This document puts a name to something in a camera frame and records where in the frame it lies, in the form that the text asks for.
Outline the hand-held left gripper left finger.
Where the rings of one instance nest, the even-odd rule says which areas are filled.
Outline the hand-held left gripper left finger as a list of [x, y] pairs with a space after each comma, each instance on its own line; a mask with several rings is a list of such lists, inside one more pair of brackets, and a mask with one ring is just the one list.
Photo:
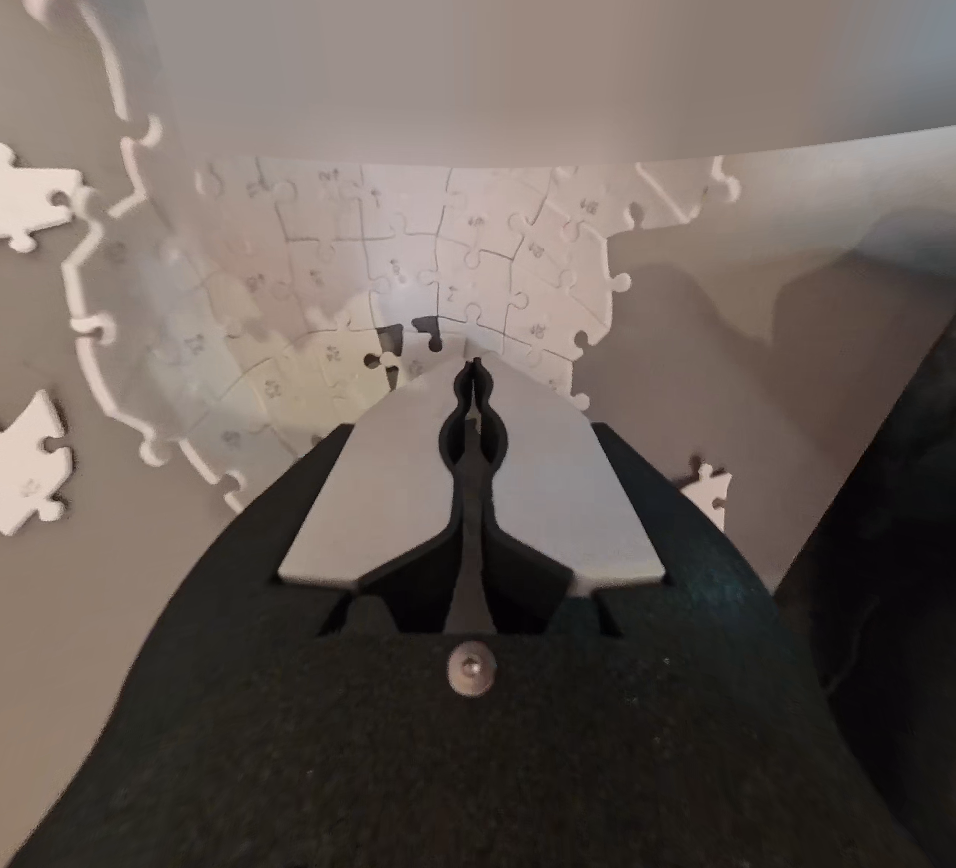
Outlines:
[[471, 361], [442, 363], [359, 418], [279, 567], [284, 582], [356, 589], [447, 529], [471, 376]]

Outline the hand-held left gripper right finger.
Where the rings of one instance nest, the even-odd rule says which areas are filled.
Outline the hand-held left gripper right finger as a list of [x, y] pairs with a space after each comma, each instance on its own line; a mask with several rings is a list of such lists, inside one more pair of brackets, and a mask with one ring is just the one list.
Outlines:
[[568, 569], [570, 592], [659, 583], [664, 567], [591, 422], [501, 359], [484, 359], [507, 434], [492, 476], [499, 527]]

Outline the scatter of white puzzle pieces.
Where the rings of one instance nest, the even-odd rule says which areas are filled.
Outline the scatter of white puzzle pieces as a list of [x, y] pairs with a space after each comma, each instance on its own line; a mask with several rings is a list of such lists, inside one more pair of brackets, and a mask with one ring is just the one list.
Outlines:
[[[35, 233], [63, 226], [74, 216], [72, 198], [82, 183], [72, 169], [17, 164], [17, 154], [1, 145], [1, 237], [15, 252], [34, 251]], [[71, 448], [46, 447], [61, 441], [65, 427], [52, 398], [37, 390], [23, 411], [1, 433], [1, 531], [18, 533], [30, 519], [58, 521], [65, 505], [57, 495], [74, 471]]]

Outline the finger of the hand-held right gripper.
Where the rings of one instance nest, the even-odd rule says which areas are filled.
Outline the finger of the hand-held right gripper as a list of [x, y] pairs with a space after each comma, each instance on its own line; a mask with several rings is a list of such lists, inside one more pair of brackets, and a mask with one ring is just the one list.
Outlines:
[[954, 0], [144, 1], [197, 152], [580, 164], [954, 123]]

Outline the white jigsaw puzzle piece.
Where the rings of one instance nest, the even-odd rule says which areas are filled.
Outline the white jigsaw puzzle piece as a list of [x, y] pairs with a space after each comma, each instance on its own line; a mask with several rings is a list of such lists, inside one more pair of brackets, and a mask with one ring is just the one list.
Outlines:
[[695, 455], [688, 474], [675, 486], [715, 527], [725, 532], [726, 501], [733, 480], [734, 475], [727, 468], [714, 467]]

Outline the partly built puzzle ball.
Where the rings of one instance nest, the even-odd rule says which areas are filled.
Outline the partly built puzzle ball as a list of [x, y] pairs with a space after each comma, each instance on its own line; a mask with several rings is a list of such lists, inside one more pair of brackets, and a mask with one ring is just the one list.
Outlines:
[[739, 200], [723, 157], [447, 168], [188, 156], [142, 0], [24, 0], [100, 48], [132, 185], [73, 197], [78, 364], [106, 417], [242, 511], [322, 437], [447, 360], [493, 352], [565, 397], [626, 273], [608, 240]]

